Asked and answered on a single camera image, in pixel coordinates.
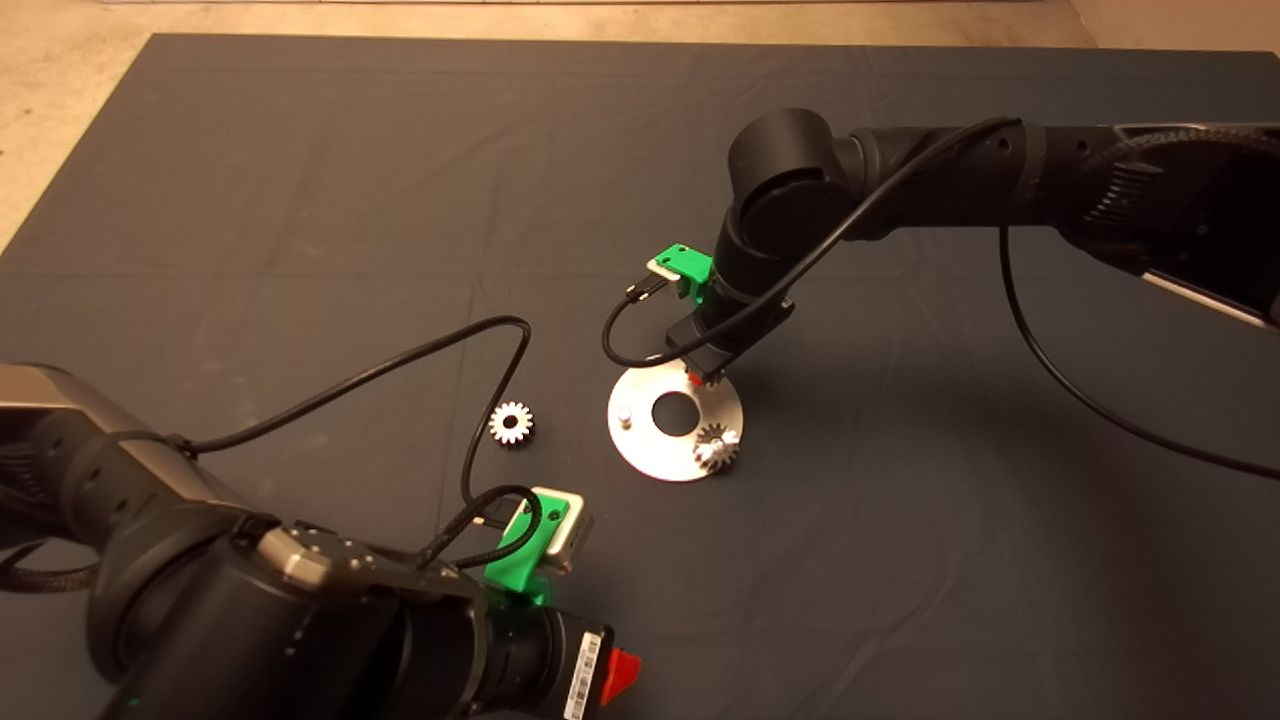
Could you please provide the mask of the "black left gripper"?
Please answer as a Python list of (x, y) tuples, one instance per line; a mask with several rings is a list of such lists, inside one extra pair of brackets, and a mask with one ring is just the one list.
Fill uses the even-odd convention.
[(643, 660), (613, 648), (613, 628), (536, 605), (486, 618), (480, 714), (596, 719), (639, 678)]

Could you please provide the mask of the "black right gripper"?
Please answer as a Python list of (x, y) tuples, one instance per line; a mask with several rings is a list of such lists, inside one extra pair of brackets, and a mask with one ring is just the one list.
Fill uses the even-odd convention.
[[(709, 284), (701, 302), (667, 331), (667, 348), (673, 351), (730, 322), (739, 311), (754, 301), (754, 296), (740, 293), (728, 286)], [(730, 364), (742, 356), (759, 341), (790, 319), (795, 302), (790, 297), (771, 300), (762, 310), (733, 325), (710, 342), (680, 356), (691, 387), (701, 388), (718, 383)]]

